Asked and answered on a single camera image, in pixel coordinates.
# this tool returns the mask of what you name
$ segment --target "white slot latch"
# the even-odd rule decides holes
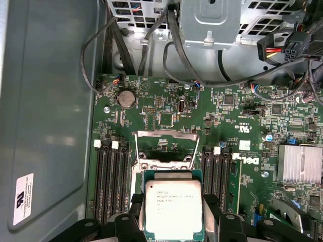
[[[112,141],[112,148],[115,150],[119,149],[119,142],[118,141]]]
[[[213,149],[213,155],[220,155],[221,154],[221,147],[215,146]]]
[[[95,148],[101,148],[101,146],[102,146],[101,140],[94,140],[93,146]]]

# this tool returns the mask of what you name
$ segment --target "screw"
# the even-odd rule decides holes
[[[267,177],[269,176],[269,172],[268,172],[268,171],[266,171],[266,170],[263,170],[263,171],[262,171],[262,173],[261,173],[261,176],[262,176],[263,178],[267,178]]]
[[[103,109],[103,112],[105,112],[105,113],[109,113],[110,111],[111,111],[111,109],[109,106],[105,106]]]
[[[160,39],[160,40],[162,40],[162,39],[163,39],[163,36],[164,36],[164,35],[163,35],[163,33],[161,33],[161,32],[157,34],[157,37],[158,37],[158,39]]]
[[[143,170],[146,170],[146,169],[148,168],[148,165],[147,165],[146,163],[143,163],[143,164],[141,165],[141,168],[142,168]]]
[[[233,219],[234,219],[234,216],[233,216],[233,215],[231,215],[231,214],[228,214],[228,215],[226,216],[226,218],[227,218],[227,219],[230,219],[230,220],[233,220]]]
[[[269,225],[269,226],[273,226],[274,222],[272,222],[271,220],[264,220],[263,223],[265,225]]]

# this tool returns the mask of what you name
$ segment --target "metal bracket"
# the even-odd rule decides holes
[[[146,45],[146,46],[148,46],[149,47],[149,39],[142,39],[141,41],[140,41],[140,44],[141,45]]]
[[[289,217],[295,229],[311,234],[311,218],[307,213],[281,199],[271,199],[271,207],[279,211],[282,218]]]

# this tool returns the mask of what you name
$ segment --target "capacitor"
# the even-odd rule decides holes
[[[268,172],[268,171],[266,171],[266,170],[263,170],[263,171],[261,172],[261,176],[262,176],[263,178],[267,178],[267,177],[269,176],[269,172]]]
[[[264,134],[262,136],[262,140],[263,141],[267,141],[267,142],[272,142],[273,141],[273,135],[272,134]]]
[[[227,143],[226,143],[225,141],[220,141],[220,142],[219,142],[219,146],[220,146],[221,148],[226,148]]]

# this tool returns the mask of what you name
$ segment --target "red wire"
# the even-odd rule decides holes
[[[274,53],[274,52],[281,52],[282,51],[282,49],[280,49],[280,48],[276,48],[276,49],[267,49],[266,50],[266,52],[267,53]]]

